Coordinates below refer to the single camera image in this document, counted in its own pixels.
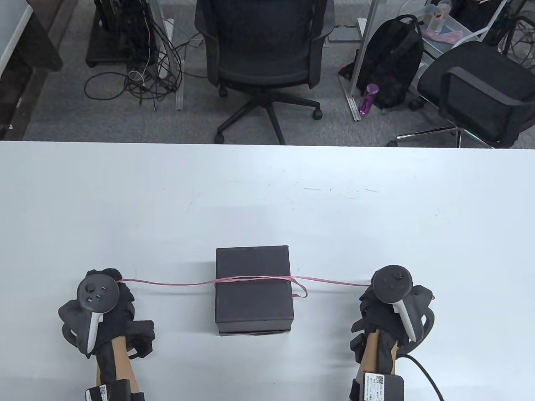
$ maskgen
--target sticker label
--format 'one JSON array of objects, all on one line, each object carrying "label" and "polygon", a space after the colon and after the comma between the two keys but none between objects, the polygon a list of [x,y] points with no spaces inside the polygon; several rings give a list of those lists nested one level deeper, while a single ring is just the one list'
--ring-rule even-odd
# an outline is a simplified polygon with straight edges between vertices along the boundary
[{"label": "sticker label", "polygon": [[106,385],[103,384],[102,386],[99,387],[100,388],[100,391],[101,391],[101,397],[104,401],[108,401],[108,390],[106,388]]},{"label": "sticker label", "polygon": [[364,374],[364,401],[385,401],[385,376]]},{"label": "sticker label", "polygon": [[[103,384],[98,387],[98,390],[101,393],[101,398],[103,401],[108,401],[108,389],[106,388],[106,385]],[[86,390],[86,401],[100,401],[100,400],[94,400],[91,398],[91,393],[89,390]]]}]

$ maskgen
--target chair caster wheel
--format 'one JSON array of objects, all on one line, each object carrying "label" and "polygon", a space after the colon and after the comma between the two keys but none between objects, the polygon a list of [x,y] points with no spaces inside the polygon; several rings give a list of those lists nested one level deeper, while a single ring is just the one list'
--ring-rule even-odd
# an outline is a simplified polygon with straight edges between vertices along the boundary
[{"label": "chair caster wheel", "polygon": [[312,112],[312,118],[315,120],[321,120],[323,117],[323,112],[320,109],[315,109]]},{"label": "chair caster wheel", "polygon": [[217,133],[216,136],[213,137],[213,142],[217,145],[222,145],[225,143],[225,137],[223,134]]},{"label": "chair caster wheel", "polygon": [[409,102],[409,109],[411,109],[412,111],[420,110],[421,108],[425,106],[426,103],[427,103],[427,100],[421,97],[418,99],[411,100]]}]

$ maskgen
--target chair base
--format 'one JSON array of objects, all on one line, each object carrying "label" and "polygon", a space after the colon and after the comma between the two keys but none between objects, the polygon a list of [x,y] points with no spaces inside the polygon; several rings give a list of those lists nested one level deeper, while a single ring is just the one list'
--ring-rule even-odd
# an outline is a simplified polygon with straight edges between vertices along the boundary
[{"label": "chair base", "polygon": [[[267,114],[271,120],[271,124],[273,125],[273,129],[275,130],[279,143],[281,145],[286,145],[286,141],[284,140],[282,131],[279,126],[279,121],[277,120],[277,116],[275,115],[275,109],[273,108],[274,102],[295,104],[298,106],[314,107],[312,118],[314,118],[315,120],[320,120],[323,117],[323,113],[320,108],[320,103],[316,101],[312,101],[312,100],[304,99],[302,97],[297,97],[297,96],[284,94],[284,93],[280,93],[276,91],[260,90],[256,92],[246,92],[246,93],[252,95],[253,98],[250,101],[248,101],[245,105],[241,106],[241,108],[238,111],[236,111],[232,116],[230,116],[223,124],[221,124],[217,128],[217,133],[213,138],[214,143],[217,143],[217,144],[225,143],[225,137],[223,136],[223,131],[226,130],[231,125],[233,125],[238,120],[245,117],[245,115],[248,114],[250,111],[261,106],[265,108],[266,111],[268,112]],[[227,97],[228,93],[225,87],[219,88],[219,95],[221,97]]]},{"label": "chair base", "polygon": [[455,127],[455,126],[443,127],[443,128],[437,128],[437,129],[430,129],[428,131],[420,131],[420,132],[415,132],[415,133],[412,133],[412,134],[398,135],[398,136],[396,136],[396,139],[388,142],[386,144],[386,146],[387,147],[391,147],[391,148],[392,147],[395,148],[395,147],[398,146],[398,142],[399,141],[410,140],[410,139],[413,139],[413,138],[416,138],[416,137],[420,137],[420,136],[433,135],[433,134],[443,134],[443,133],[451,133],[452,135],[455,135],[455,147],[456,148],[461,148],[462,147],[463,136],[464,135],[468,135],[468,136],[471,136],[472,138],[474,138],[477,142],[479,142],[482,145],[484,145],[485,147],[494,149],[493,146],[491,146],[488,143],[486,143],[485,141],[483,141],[477,135],[474,135],[473,133],[467,131],[464,128],[459,128],[459,127]]}]

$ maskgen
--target black office chair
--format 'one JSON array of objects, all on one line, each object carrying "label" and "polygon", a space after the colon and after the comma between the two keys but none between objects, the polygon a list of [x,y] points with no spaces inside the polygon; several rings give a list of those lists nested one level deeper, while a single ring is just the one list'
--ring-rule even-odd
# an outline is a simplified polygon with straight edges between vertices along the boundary
[{"label": "black office chair", "polygon": [[418,92],[452,126],[398,135],[387,146],[418,136],[451,132],[456,147],[467,134],[489,148],[509,148],[535,124],[535,75],[480,42],[467,42],[436,59]]},{"label": "black office chair", "polygon": [[231,88],[253,97],[217,128],[215,143],[224,143],[223,131],[261,106],[286,144],[273,102],[314,107],[312,117],[322,118],[319,102],[273,89],[318,84],[323,42],[334,28],[333,0],[198,0],[195,27],[219,95],[227,97]]}]

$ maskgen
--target white table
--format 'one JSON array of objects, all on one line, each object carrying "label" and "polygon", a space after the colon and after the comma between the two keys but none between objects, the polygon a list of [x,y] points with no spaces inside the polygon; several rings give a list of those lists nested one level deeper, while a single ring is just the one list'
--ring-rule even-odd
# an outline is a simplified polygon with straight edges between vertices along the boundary
[{"label": "white table", "polygon": [[[434,291],[414,356],[447,400],[531,399],[535,151],[0,142],[2,399],[82,399],[60,305],[92,268],[193,282],[222,246],[289,245],[292,272],[401,264]],[[148,401],[347,400],[361,289],[308,283],[288,335],[216,336],[211,286],[131,284],[157,339]],[[410,361],[406,400],[436,400]]]},{"label": "white table", "polygon": [[0,0],[0,76],[32,16],[26,0]]}]

